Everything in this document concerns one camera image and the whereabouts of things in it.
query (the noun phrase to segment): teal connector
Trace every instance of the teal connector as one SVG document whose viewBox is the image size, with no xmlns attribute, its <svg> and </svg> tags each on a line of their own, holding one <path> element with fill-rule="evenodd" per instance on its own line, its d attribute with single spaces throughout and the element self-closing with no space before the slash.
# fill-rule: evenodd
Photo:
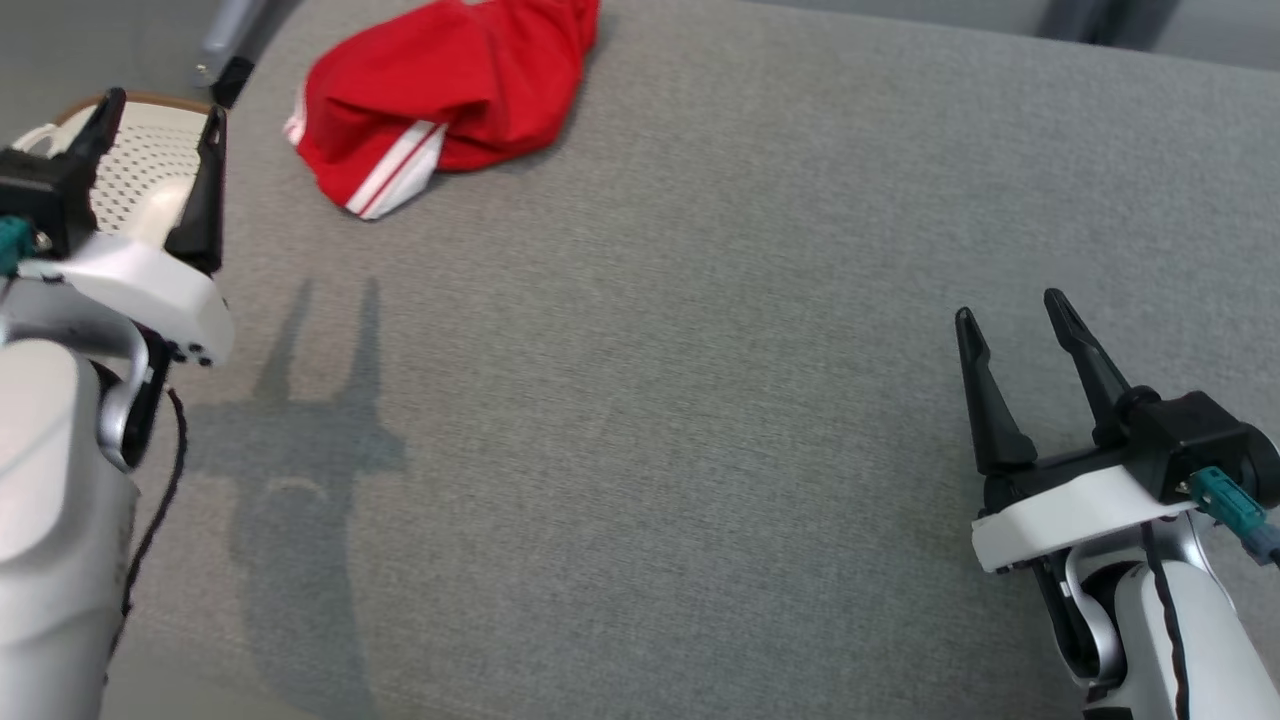
<svg viewBox="0 0 1280 720">
<path fill-rule="evenodd" d="M 13 215 L 0 217 L 0 277 L 18 274 L 18 263 L 35 255 L 31 224 Z"/>
<path fill-rule="evenodd" d="M 1192 500 L 1215 520 L 1226 525 L 1258 565 L 1276 561 L 1280 529 L 1267 524 L 1267 511 L 1219 468 L 1192 475 Z"/>
</svg>

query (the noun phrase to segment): gray fabric surface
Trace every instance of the gray fabric surface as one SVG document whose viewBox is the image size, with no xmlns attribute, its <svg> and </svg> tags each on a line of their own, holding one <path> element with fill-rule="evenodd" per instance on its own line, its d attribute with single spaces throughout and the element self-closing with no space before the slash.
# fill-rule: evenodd
<svg viewBox="0 0 1280 720">
<path fill-rule="evenodd" d="M 128 642 L 330 720 L 1076 717 L 969 547 L 952 314 L 1044 454 L 1091 427 L 1048 286 L 1280 434 L 1280 76 L 612 0 L 563 142 L 362 224 L 279 127 L 407 5 L 306 3 L 232 117 L 238 347 L 175 377 Z M 1280 577 L 1213 546 L 1280 671 Z"/>
</svg>

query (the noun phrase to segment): red garment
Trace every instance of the red garment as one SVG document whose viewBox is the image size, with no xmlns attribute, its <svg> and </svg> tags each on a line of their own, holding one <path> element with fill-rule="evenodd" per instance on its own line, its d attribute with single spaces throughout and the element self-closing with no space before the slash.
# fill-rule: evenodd
<svg viewBox="0 0 1280 720">
<path fill-rule="evenodd" d="M 599 0 L 436 0 L 320 58 L 285 136 L 330 200 L 378 218 L 436 167 L 476 170 L 554 142 L 598 13 Z"/>
</svg>

